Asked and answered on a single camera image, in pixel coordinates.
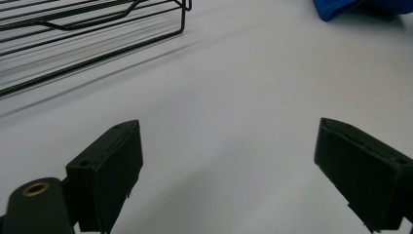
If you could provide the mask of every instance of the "blue cloth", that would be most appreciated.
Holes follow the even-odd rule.
[[[314,0],[319,17],[329,21],[359,5],[378,8],[393,14],[413,12],[413,0]]]

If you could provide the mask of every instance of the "screw hole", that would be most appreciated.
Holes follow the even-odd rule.
[[[91,163],[89,160],[83,160],[82,162],[79,163],[80,166],[86,167]]]
[[[22,194],[26,197],[36,196],[50,187],[50,184],[47,182],[37,182],[31,184],[30,186],[24,188]]]

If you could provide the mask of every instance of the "white table surface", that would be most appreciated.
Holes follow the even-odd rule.
[[[182,35],[0,100],[1,214],[14,189],[63,179],[107,129],[138,119],[144,166],[112,233],[367,234],[314,164],[319,119],[413,156],[406,19],[194,1]]]

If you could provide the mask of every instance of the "black wire rack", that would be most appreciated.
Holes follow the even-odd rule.
[[[0,98],[180,34],[192,0],[0,0]]]

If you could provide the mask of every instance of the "black plastic part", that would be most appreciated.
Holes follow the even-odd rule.
[[[67,179],[67,177],[61,181],[61,186],[63,188],[67,212],[69,213],[69,222],[72,226],[74,226],[78,222],[79,218],[80,207],[79,204],[77,204],[79,197],[75,193],[74,189],[70,187],[69,179]]]
[[[81,231],[110,233],[142,165],[135,120],[111,128],[66,166]]]
[[[9,199],[2,234],[73,234],[60,180],[36,179]]]
[[[363,131],[320,120],[315,162],[373,231],[411,220],[413,160]]]
[[[4,223],[4,216],[0,216],[0,233],[2,233],[3,230],[3,223]]]

